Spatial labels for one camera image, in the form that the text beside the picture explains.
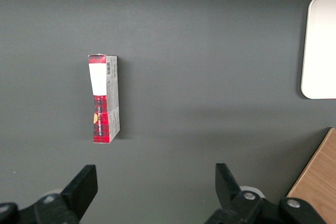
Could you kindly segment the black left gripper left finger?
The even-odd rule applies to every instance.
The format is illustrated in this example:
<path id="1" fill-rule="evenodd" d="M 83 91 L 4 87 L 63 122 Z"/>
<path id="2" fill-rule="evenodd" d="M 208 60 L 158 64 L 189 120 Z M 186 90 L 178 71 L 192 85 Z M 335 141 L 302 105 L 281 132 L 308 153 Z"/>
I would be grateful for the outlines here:
<path id="1" fill-rule="evenodd" d="M 1 203 L 1 223 L 80 223 L 97 191 L 96 165 L 86 165 L 60 193 L 43 196 L 25 209 Z"/>

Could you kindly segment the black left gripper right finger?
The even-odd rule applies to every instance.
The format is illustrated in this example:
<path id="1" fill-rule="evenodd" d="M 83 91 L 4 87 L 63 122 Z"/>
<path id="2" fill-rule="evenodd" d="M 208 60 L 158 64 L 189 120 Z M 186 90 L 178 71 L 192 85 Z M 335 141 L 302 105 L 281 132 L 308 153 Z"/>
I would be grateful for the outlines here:
<path id="1" fill-rule="evenodd" d="M 325 223 L 305 200 L 285 197 L 273 204 L 239 187 L 228 166 L 215 166 L 215 190 L 221 205 L 206 223 Z"/>

